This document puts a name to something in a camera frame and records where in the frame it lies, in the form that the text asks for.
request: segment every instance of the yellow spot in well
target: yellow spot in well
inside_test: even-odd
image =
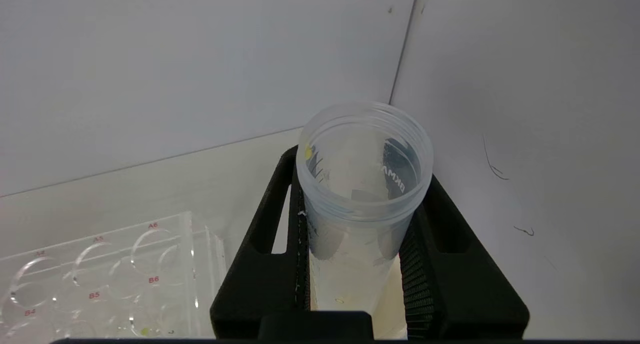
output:
[[[311,150],[309,144],[306,144],[306,146],[304,147],[304,159],[305,160],[309,160],[311,159],[311,156],[314,154],[314,151]]]

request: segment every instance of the white surface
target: white surface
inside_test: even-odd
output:
[[[392,104],[432,138],[528,338],[640,337],[638,2],[416,3]]]
[[[0,198],[0,258],[184,211],[227,239],[232,258],[280,156],[299,134],[288,130]]]
[[[413,0],[0,0],[0,196],[388,102]]]

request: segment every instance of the translucent plastic cup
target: translucent plastic cup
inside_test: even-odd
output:
[[[333,105],[304,126],[295,164],[318,309],[373,314],[431,182],[429,137],[390,105]]]

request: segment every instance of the plastic container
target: plastic container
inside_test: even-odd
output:
[[[318,309],[373,314],[432,178],[429,137],[390,105],[333,105],[304,126],[295,164]]]
[[[199,337],[226,272],[214,238],[182,212],[0,259],[0,343]]]

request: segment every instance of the white wall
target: white wall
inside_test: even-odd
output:
[[[413,0],[0,0],[0,196],[388,102]]]
[[[639,3],[416,4],[392,104],[432,137],[530,338],[640,337]]]

